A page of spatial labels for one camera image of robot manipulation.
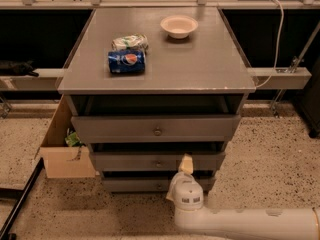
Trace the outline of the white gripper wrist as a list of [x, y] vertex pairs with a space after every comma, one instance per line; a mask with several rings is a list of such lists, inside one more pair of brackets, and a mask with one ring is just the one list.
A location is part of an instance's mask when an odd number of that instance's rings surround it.
[[199, 202], [200, 185], [191, 175], [193, 159], [185, 154], [180, 162], [177, 174], [171, 180], [166, 198], [173, 202]]

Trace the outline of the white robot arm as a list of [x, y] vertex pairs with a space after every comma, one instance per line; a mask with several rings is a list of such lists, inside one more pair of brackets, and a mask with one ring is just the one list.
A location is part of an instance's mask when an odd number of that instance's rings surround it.
[[192, 234], [231, 240], [320, 240], [320, 209], [209, 209], [193, 177], [193, 159], [182, 157], [166, 198], [174, 203], [174, 223]]

